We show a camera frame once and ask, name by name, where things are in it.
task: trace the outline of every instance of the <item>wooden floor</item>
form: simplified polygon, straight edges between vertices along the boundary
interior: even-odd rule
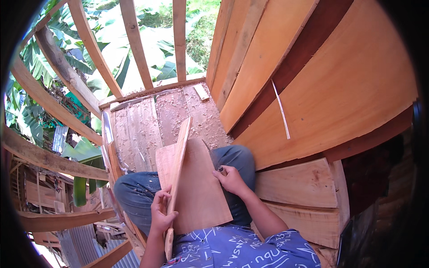
[[[200,83],[210,95],[204,82]],[[157,171],[155,151],[177,142],[180,123],[192,116],[190,137],[211,149],[230,145],[210,96],[202,101],[194,85],[164,91],[110,114],[119,159],[134,172]]]

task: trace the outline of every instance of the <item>knife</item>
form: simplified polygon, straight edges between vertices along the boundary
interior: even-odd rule
[[[209,152],[210,158],[211,158],[211,162],[213,163],[215,170],[219,171],[223,176],[228,175],[227,171],[219,165],[219,158],[212,152],[212,150],[207,145],[207,143],[204,140],[202,140],[202,141],[204,142],[205,146],[208,149],[208,152]]]

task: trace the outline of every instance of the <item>hand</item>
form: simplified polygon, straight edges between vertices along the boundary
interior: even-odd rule
[[[164,233],[171,226],[177,215],[179,215],[177,211],[173,211],[167,215],[167,202],[168,198],[171,198],[169,194],[170,190],[171,185],[155,194],[154,201],[151,205],[151,232]]]
[[[225,190],[239,196],[240,198],[247,194],[248,191],[251,191],[246,183],[244,183],[239,171],[235,167],[224,165],[222,165],[222,167],[227,172],[226,176],[223,176],[216,170],[214,170],[212,174],[221,182]]]

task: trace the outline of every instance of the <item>corrugated metal sheet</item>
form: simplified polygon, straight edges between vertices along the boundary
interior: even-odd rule
[[[109,240],[107,241],[107,248],[103,248],[97,243],[96,239],[92,239],[92,243],[97,251],[98,257],[103,256],[123,242],[125,242],[125,240]],[[139,264],[140,261],[134,253],[134,250],[131,250],[124,258],[118,261],[113,268],[138,268]]]
[[[63,152],[64,143],[66,142],[67,132],[69,131],[68,126],[56,126],[54,133],[54,140],[52,142],[52,150],[54,152]]]
[[[95,239],[93,224],[62,230],[57,236],[71,268],[81,268],[98,259],[92,243]]]

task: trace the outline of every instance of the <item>blue shirt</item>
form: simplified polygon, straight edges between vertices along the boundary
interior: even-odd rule
[[[249,228],[228,224],[176,237],[173,256],[162,268],[320,267],[310,244],[289,229],[265,239]]]

